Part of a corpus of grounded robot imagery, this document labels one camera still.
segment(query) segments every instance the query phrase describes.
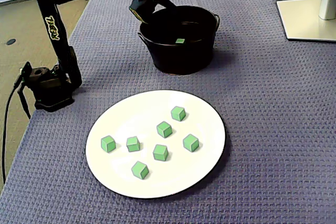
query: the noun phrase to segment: round plate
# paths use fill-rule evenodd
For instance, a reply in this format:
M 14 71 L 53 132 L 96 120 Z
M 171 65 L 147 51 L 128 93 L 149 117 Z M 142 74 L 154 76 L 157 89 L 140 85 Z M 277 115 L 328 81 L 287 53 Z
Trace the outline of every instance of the round plate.
M 182 122 L 171 117 L 175 106 L 185 109 Z M 172 126 L 167 138 L 158 135 L 162 121 Z M 183 138 L 193 134 L 200 146 L 195 152 L 183 147 Z M 101 148 L 101 139 L 111 135 L 117 147 L 110 153 Z M 128 152 L 126 140 L 137 136 L 141 150 Z M 156 144 L 166 145 L 165 162 L 153 157 Z M 218 113 L 202 99 L 179 91 L 157 90 L 128 97 L 98 118 L 87 140 L 86 157 L 97 180 L 107 188 L 134 198 L 159 198 L 181 192 L 199 182 L 217 164 L 225 145 L 225 129 Z M 132 166 L 145 163 L 144 180 L 132 174 Z

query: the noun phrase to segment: black cable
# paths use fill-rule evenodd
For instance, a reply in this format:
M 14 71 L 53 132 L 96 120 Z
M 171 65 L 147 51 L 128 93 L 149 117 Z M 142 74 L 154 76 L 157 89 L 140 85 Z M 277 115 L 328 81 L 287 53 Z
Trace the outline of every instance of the black cable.
M 5 146 L 6 146 L 6 126 L 7 126 L 7 114 L 8 114 L 8 108 L 9 108 L 9 103 L 11 102 L 12 96 L 15 92 L 16 88 L 14 87 L 12 92 L 9 95 L 7 105 L 6 105 L 6 110 L 5 110 L 5 121 L 4 121 L 4 132 L 3 132 L 3 138 L 2 138 L 2 178 L 4 181 L 4 184 L 6 182 L 6 172 L 5 172 Z
M 2 162 L 1 162 L 1 167 L 2 167 L 2 179 L 5 184 L 6 182 L 6 172 L 5 172 L 5 151 L 6 151 L 6 127 L 7 127 L 7 114 L 8 114 L 8 108 L 9 104 L 11 102 L 12 96 L 15 92 L 15 90 L 19 87 L 20 83 L 22 82 L 22 75 L 20 74 L 17 78 L 16 81 L 14 82 L 14 87 L 12 92 L 9 95 L 7 104 L 6 104 L 6 110 L 5 110 L 5 121 L 4 121 L 4 131 L 3 131 L 3 137 L 2 137 Z

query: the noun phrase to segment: blue tablecloth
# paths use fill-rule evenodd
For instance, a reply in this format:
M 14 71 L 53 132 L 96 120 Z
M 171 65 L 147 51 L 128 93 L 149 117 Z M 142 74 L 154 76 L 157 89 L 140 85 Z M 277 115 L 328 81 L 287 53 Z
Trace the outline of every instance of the blue tablecloth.
M 172 0 L 221 17 L 215 58 L 189 76 L 159 72 L 132 0 L 91 0 L 70 43 L 75 103 L 36 111 L 0 198 L 0 223 L 336 223 L 336 45 L 288 41 L 277 0 Z M 173 197 L 139 200 L 102 186 L 86 163 L 95 120 L 139 92 L 209 102 L 228 144 L 217 168 Z

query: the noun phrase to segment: robotic arm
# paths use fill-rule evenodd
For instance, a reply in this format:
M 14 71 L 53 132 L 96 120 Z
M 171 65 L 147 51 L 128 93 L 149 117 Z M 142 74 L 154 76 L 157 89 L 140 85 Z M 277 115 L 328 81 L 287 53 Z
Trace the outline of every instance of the robotic arm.
M 68 44 L 66 30 L 57 9 L 57 5 L 69 1 L 72 0 L 37 0 L 58 64 L 51 70 L 32 69 L 28 62 L 22 69 L 23 81 L 18 94 L 28 115 L 27 103 L 23 95 L 25 86 L 34 93 L 36 109 L 52 112 L 73 103 L 72 92 L 82 83 L 75 51 Z M 133 0 L 130 11 L 141 22 L 148 23 L 157 4 L 166 8 L 175 6 L 169 0 Z

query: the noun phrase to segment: green cube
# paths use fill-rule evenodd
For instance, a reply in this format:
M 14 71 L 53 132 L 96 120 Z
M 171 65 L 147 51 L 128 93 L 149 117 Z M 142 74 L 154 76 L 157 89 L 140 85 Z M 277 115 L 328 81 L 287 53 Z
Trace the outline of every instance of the green cube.
M 176 106 L 175 108 L 173 108 L 173 110 L 171 111 L 171 114 L 172 114 L 172 118 L 179 122 L 185 118 L 184 108 L 179 107 L 179 106 Z
M 145 179 L 145 177 L 149 173 L 149 170 L 144 163 L 137 161 L 136 164 L 132 167 L 132 173 L 135 177 L 139 179 Z
M 126 142 L 126 146 L 129 152 L 136 152 L 140 150 L 140 142 L 136 136 L 129 137 Z
M 166 122 L 160 123 L 157 127 L 157 132 L 164 138 L 168 137 L 173 133 L 172 127 Z
M 185 39 L 177 39 L 176 44 L 183 44 L 185 42 Z
M 166 161 L 168 157 L 167 146 L 157 144 L 154 148 L 153 156 L 155 160 Z
M 189 134 L 184 140 L 183 140 L 183 146 L 190 152 L 194 152 L 199 147 L 198 138 L 193 136 L 192 134 Z
M 107 153 L 112 152 L 115 149 L 115 141 L 112 136 L 106 136 L 101 139 L 101 147 Z

